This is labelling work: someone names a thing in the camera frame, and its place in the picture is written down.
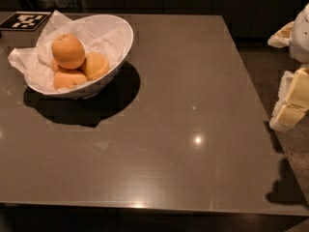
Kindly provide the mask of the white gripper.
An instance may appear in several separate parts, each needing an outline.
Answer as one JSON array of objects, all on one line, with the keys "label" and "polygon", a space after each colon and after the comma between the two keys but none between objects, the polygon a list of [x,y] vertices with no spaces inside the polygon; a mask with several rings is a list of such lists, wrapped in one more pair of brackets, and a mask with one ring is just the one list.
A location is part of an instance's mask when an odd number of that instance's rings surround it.
[{"label": "white gripper", "polygon": [[[289,45],[290,55],[300,63],[309,62],[309,4],[291,21],[267,41],[282,48]],[[293,129],[309,111],[309,68],[301,67],[295,72],[285,71],[278,90],[269,126],[275,131]]]}]

